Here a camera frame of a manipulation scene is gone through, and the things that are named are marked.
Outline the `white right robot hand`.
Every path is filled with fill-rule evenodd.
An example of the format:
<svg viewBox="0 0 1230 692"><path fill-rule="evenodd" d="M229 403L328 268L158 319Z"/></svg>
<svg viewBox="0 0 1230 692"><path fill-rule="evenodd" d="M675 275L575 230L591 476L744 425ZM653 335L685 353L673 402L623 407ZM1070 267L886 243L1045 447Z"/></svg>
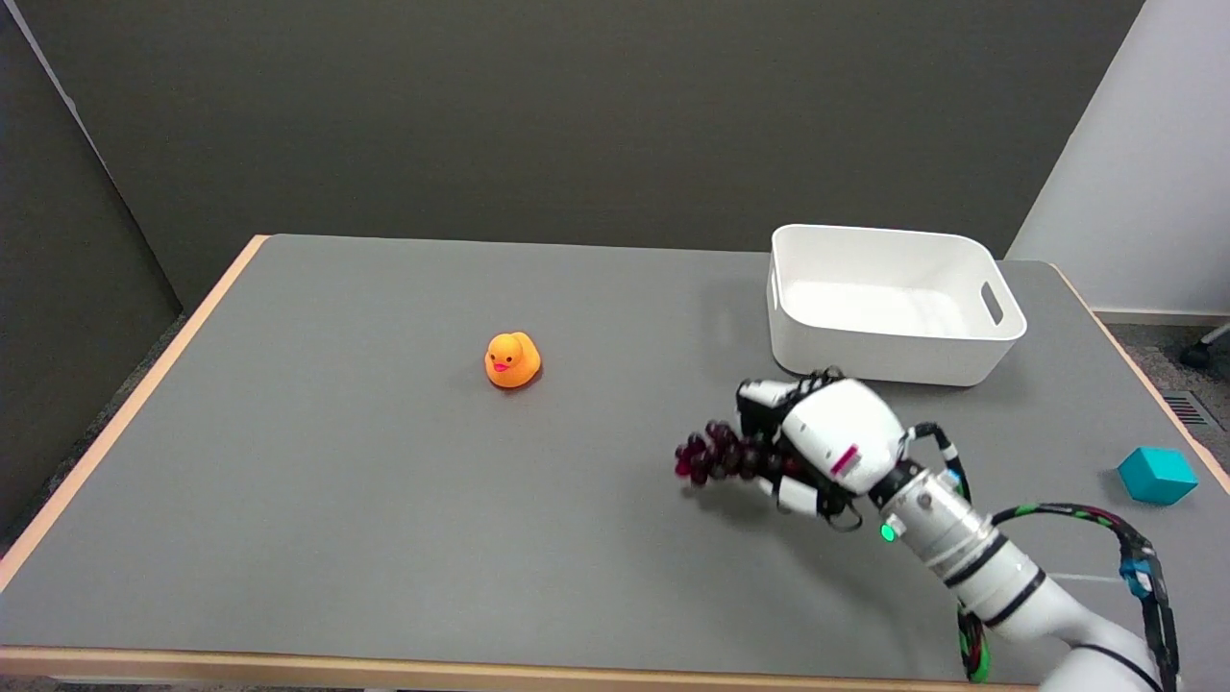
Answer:
<svg viewBox="0 0 1230 692"><path fill-rule="evenodd" d="M879 395L834 368L798 381L742 381L736 411L756 452L756 489L836 531L852 500L895 470L908 436Z"/></svg>

